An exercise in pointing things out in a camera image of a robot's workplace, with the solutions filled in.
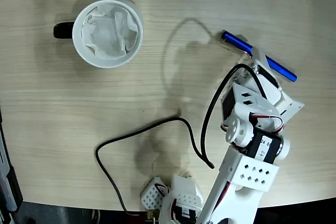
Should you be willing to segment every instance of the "gray floor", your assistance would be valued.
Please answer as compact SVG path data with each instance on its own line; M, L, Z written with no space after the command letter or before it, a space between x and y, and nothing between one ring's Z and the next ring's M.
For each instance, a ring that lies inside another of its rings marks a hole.
M49 206L23 202L18 213L14 214L17 224L92 224L92 210Z

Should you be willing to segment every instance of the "black object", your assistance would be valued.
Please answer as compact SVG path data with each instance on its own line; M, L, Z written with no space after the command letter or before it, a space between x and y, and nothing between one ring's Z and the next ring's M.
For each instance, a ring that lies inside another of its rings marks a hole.
M72 39L72 28L75 22L63 22L54 26L54 37L56 39Z
M224 98L223 103L222 103L223 121L226 120L231 115L231 112L235 104L236 104L236 100L233 94L233 88L230 88L230 90L227 92L227 95Z
M258 65L259 74L264 76L270 83L272 83L277 89L279 88L279 85L276 81L276 79L273 78L262 66Z
M182 209L182 207L175 206L173 209L175 213L175 219L181 224L195 224L196 223L196 211L191 209Z
M271 143L265 142L264 136L272 139ZM269 147L266 153L257 153L261 144L265 144ZM280 144L280 137L257 127L254 127L252 141L244 148L244 154L251 158L255 158L256 155L260 155L260 157L264 159L264 162L273 164L275 158L277 157L277 152L280 148Z

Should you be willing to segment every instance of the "red wire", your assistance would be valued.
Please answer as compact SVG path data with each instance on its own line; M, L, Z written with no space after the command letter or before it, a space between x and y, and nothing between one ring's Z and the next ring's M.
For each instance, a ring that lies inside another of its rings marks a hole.
M216 209L216 207L218 207L218 205L219 205L219 204L221 203L221 201L223 200L223 198L224 198L224 196L225 196L225 194L226 194L226 192L227 192L229 186L230 186L230 182L228 181L228 182L226 182L226 185L225 185L225 187L224 187L224 189L223 189L223 191L222 191L222 193L221 193L221 195L220 195L220 197L219 197L219 199L218 199L218 201L217 201L217 203L216 203L216 205L215 205L214 210Z
M281 125L276 128L272 133L278 133L282 130L282 128L284 128L284 121L282 120L281 117L277 116L277 115L252 115L252 118L278 118L279 120L281 120Z

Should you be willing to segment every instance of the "white object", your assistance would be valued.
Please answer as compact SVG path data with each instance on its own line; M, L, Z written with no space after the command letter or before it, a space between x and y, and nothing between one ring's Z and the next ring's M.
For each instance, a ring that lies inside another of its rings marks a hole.
M82 27L84 45L103 60L114 60L131 51L138 38L134 18L119 5L105 4L93 9Z
M155 184L164 185L160 177L154 177L141 194L141 203L146 210L160 210L162 207L163 196Z
M172 204L182 208L186 214L190 211L196 211L198 216L202 210L202 200L197 192L197 186L191 178L173 176L172 187L169 194L164 197L162 208L159 215L159 223L178 223L172 219Z
M219 223L229 218L236 224L252 224L263 195L268 191L279 167L247 157L230 146L219 168L197 224ZM214 210L226 182L230 182L224 198Z
M245 71L236 72L223 95L223 124L227 127L226 140L232 145L202 211L196 212L196 224L217 224L224 219L234 224L253 224L260 199L270 189L279 170L279 166L267 162L273 163L274 158L284 159L288 155L290 142L283 134L282 122L293 117L304 104L283 92L265 62L265 54L255 50L250 66L270 100L261 96L253 78ZM182 212L197 209L196 202L187 200L197 199L196 188L192 179L174 176L173 190L163 199L159 223L179 223L173 218L175 202L182 207Z
M122 57L115 57L114 59L103 59L95 55L94 51L87 47L82 41L82 27L87 21L87 16L92 10L97 7L103 7L107 5L115 5L125 9L132 16L134 23L138 28L138 37L135 41L135 45ZM140 50L143 40L143 18L139 9L128 0L100 0L85 7L77 16L72 29L72 40L77 53L87 63L96 66L98 68L116 68L129 62Z

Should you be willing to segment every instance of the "white base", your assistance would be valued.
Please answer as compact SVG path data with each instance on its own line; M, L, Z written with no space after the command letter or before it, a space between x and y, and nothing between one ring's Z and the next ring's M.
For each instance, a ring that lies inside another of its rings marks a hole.
M155 184L165 185L160 177L154 177L141 194L141 203L146 210L160 210L164 196Z

